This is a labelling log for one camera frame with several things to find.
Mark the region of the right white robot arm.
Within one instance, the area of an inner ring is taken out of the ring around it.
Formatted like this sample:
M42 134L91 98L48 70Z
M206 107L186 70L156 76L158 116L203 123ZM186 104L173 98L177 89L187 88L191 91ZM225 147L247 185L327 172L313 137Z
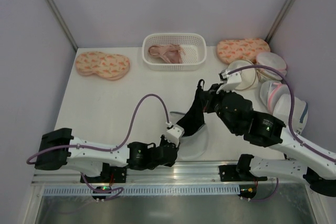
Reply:
M335 153L291 133L276 117L254 111L250 100L213 84L202 94L203 111L216 113L228 130L252 145L288 154L291 160L275 160L242 154L235 175L242 181L266 177L308 184L313 191L335 197Z

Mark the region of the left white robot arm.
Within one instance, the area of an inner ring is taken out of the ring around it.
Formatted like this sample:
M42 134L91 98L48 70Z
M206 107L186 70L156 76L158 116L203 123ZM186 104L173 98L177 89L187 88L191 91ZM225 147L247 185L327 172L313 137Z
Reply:
M38 153L27 163L37 170L71 169L88 177L105 175L110 167L152 170L175 163L183 134L174 125L161 136L159 145L132 142L119 147L85 141L74 137L71 129L61 128L42 136Z

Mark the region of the white mesh bag pink zipper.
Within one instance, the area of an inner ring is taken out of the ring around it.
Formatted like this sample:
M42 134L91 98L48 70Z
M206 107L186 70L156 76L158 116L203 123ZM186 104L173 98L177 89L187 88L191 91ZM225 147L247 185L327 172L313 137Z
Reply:
M272 67L282 73L283 76L287 74L286 62L277 54L272 52L261 52L256 56L256 64L267 67ZM267 69L258 69L258 79L260 82L268 80L281 81L282 78L276 73Z

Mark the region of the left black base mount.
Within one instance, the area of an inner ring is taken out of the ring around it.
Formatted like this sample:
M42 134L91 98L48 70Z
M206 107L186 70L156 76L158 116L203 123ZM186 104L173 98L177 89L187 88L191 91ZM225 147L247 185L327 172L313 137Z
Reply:
M84 175L84 178L88 183L124 184L126 183L127 169L125 167L109 166L97 177L88 177Z

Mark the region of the left peach patterned bra case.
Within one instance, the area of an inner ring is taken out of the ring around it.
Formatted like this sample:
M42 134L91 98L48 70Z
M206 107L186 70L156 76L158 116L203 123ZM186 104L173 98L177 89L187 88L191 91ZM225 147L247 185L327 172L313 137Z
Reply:
M82 76L96 75L107 80L118 80L129 72L131 64L124 55L89 51L76 57L75 67Z

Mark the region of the peach patterned bra case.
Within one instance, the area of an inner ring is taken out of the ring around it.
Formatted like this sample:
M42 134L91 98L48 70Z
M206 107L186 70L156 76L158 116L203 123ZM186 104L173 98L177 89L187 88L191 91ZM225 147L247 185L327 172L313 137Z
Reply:
M216 46L216 55L225 64L236 60L256 63L256 57L261 52L270 52L270 47L260 38L225 39Z
M76 57L75 67L82 76L96 75L107 80L118 80L129 72L131 64L124 55L89 51Z

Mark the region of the white mesh bag pink trim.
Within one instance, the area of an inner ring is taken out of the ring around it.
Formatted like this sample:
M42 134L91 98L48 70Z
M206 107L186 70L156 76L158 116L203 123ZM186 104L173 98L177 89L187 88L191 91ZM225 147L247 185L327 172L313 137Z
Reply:
M260 100L270 114L273 114L276 103L283 94L290 94L288 86L272 80L265 81L259 91Z

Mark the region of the white plastic basket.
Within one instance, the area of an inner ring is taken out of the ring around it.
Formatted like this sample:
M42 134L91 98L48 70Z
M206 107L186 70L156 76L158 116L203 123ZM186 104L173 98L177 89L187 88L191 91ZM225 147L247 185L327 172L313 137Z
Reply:
M142 59L155 71L197 70L206 58L206 42L195 33L151 34L142 45Z

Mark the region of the large white bag blue trim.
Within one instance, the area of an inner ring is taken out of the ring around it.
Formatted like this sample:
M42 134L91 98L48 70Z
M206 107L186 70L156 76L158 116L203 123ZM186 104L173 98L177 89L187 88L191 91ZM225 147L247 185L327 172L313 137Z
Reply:
M273 116L282 120L286 126L289 125L289 113L291 108L290 94L282 94L273 111ZM308 120L308 104L306 101L302 101L295 97L295 106L292 116L292 128L298 133L302 134L306 127Z

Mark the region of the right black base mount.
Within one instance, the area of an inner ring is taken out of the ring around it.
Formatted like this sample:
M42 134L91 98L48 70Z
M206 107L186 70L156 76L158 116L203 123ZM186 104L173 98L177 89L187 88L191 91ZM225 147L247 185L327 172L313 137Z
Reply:
M251 161L255 158L250 154L242 154L235 165L219 166L219 176L221 182L258 182L267 181L265 176L255 176L251 170Z

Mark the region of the right peach patterned bra case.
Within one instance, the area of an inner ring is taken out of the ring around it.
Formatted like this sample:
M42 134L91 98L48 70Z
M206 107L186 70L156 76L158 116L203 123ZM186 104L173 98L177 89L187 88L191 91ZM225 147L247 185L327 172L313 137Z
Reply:
M236 60L256 63L256 57L261 52L270 52L270 47L260 38L225 39L216 46L216 55L225 64Z

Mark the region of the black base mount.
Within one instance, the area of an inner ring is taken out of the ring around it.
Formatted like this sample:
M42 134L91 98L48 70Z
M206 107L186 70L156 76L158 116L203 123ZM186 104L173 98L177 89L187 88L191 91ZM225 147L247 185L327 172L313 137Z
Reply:
M219 166L219 176L221 182L258 182L267 181L265 176L255 176L251 170L251 161L255 158L250 154L242 154L235 165Z
M109 166L97 177L88 177L84 175L84 178L88 183L124 184L126 183L127 169L125 167Z

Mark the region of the white mesh bag blue trim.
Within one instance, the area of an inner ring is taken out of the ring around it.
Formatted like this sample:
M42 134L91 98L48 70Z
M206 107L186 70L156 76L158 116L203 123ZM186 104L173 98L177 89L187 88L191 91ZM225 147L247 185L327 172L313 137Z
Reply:
M181 119L185 113L170 111L170 116L173 118L172 124L176 124L178 119ZM202 156L207 150L209 140L209 132L207 125L204 124L194 135L189 137L181 137L179 143L179 151L177 153L178 161L194 161Z

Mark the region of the cream laundry bag beige trim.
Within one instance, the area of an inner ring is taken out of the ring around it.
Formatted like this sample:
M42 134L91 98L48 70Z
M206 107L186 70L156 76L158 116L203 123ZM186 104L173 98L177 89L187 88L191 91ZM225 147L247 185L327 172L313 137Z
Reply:
M252 66L253 63L249 60L236 60L228 65L229 70L236 70L238 68ZM246 70L240 70L237 73L240 74L242 79L241 83L236 87L237 91L245 91L249 89L254 89L258 86L258 77L255 68L250 68Z

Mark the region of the black bra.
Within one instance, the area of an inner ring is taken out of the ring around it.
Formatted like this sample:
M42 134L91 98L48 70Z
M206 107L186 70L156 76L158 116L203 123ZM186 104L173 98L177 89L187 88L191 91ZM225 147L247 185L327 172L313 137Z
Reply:
M194 95L194 101L187 111L187 113L176 123L178 126L183 128L183 137L189 137L194 135L204 124L204 83L203 79L200 79L197 84L197 88Z

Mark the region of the aluminium mounting rail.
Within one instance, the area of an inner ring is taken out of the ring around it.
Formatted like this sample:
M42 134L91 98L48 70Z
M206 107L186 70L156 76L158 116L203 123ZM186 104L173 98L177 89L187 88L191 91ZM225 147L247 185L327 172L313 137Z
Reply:
M154 170L127 169L126 183L124 184L181 184L181 183L220 183L219 166L235 165L233 162L177 162L172 167L159 166ZM44 171L37 170L33 176L33 185L65 185L80 184L79 172L73 170Z

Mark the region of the pink bra in basket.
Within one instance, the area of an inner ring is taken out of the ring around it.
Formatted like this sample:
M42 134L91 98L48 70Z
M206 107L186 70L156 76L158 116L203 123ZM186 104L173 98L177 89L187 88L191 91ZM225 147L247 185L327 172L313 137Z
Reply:
M182 54L185 51L180 45L154 45L148 49L148 54L152 58L161 58L165 63L182 64Z

